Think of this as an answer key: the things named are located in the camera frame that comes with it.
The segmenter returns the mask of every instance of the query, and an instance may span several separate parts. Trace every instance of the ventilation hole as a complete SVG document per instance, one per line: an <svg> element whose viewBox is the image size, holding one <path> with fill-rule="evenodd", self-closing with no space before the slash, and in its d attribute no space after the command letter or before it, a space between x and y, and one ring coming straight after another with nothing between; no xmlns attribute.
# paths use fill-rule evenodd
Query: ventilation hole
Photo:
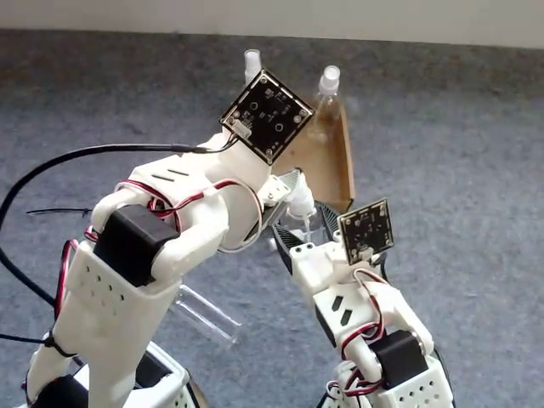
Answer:
<svg viewBox="0 0 544 408"><path fill-rule="evenodd" d="M179 174L180 176L188 176L189 175L188 173L180 172L178 170L173 170L172 168L169 168L168 171L170 173Z"/></svg>
<svg viewBox="0 0 544 408"><path fill-rule="evenodd" d="M151 174L151 177L154 177L155 179L160 179L160 180L164 180L164 181L176 181L174 180L173 178L168 178L168 177L164 177L164 176L159 176L158 174Z"/></svg>
<svg viewBox="0 0 544 408"><path fill-rule="evenodd" d="M342 319L340 320L340 324L342 326L346 326L349 323L349 319L351 319L351 314L353 313L352 310L346 309L343 312Z"/></svg>
<svg viewBox="0 0 544 408"><path fill-rule="evenodd" d="M342 296L336 296L334 299L334 302L332 303L332 311L336 312L338 309L340 309L340 305L342 304L343 297Z"/></svg>

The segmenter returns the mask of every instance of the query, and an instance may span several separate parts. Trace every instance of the circuit board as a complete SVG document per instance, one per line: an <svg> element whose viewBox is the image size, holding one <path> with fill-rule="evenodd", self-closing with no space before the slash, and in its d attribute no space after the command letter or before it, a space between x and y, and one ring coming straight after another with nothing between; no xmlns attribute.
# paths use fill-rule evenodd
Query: circuit board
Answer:
<svg viewBox="0 0 544 408"><path fill-rule="evenodd" d="M262 70L219 121L272 165L313 114L309 105Z"/></svg>
<svg viewBox="0 0 544 408"><path fill-rule="evenodd" d="M362 261L369 248L376 254L394 245L386 199L341 215L338 225L350 265Z"/></svg>

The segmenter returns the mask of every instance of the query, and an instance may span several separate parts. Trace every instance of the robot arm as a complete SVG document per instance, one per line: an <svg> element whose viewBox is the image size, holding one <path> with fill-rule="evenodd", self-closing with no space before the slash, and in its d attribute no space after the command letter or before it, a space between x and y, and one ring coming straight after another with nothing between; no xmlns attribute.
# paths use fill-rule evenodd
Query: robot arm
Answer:
<svg viewBox="0 0 544 408"><path fill-rule="evenodd" d="M212 143L218 140L226 137L216 135ZM89 407L121 408L136 400L129 396L138 364L183 275L218 250L251 242L247 236L262 211L257 191L272 179L270 166L253 157L242 143L206 157L170 156L136 167L98 203L93 238L79 244L67 271L48 345L32 357L29 405L65 375L74 354L88 360ZM281 200L288 192L264 194L270 204L271 196ZM168 381L156 386L175 383ZM157 407L173 403L174 394L160 395L172 401Z"/></svg>
<svg viewBox="0 0 544 408"><path fill-rule="evenodd" d="M301 242L280 225L274 227L293 280L343 359L319 408L450 408L451 388L434 357L430 332L402 293L381 277L372 262L379 255L364 253L365 241L384 233L377 218L368 221L374 218L365 208L341 218L332 217L328 207L320 210L325 221L334 219L327 225L332 240L324 245ZM357 215L354 224L360 223L360 230L339 228L351 214Z"/></svg>

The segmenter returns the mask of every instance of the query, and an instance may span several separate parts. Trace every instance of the clear plastic tube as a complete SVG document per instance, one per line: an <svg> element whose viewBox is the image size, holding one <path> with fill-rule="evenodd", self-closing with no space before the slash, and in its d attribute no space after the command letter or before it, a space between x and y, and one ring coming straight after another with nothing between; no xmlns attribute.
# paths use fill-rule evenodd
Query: clear plastic tube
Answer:
<svg viewBox="0 0 544 408"><path fill-rule="evenodd" d="M186 285L179 287L170 311L227 349L240 341L242 324Z"/></svg>

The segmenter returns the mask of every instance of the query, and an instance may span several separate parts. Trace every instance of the gray carpet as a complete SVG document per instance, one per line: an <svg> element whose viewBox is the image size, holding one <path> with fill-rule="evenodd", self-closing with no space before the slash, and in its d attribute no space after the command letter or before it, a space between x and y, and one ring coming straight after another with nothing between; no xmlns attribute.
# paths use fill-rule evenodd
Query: gray carpet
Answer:
<svg viewBox="0 0 544 408"><path fill-rule="evenodd" d="M0 31L0 193L39 162L112 142L195 144L241 90L244 49L310 94L343 70L355 205L386 196L396 247L389 274L441 344L457 406L542 406L544 52L390 42ZM78 215L157 154L86 158L41 177L15 203L2 245L53 292ZM246 322L226 352L166 318L156 342L217 407L313 407L338 357L264 242L217 256L187 282ZM41 336L51 310L0 274L1 332ZM2 406L32 346L2 343Z"/></svg>

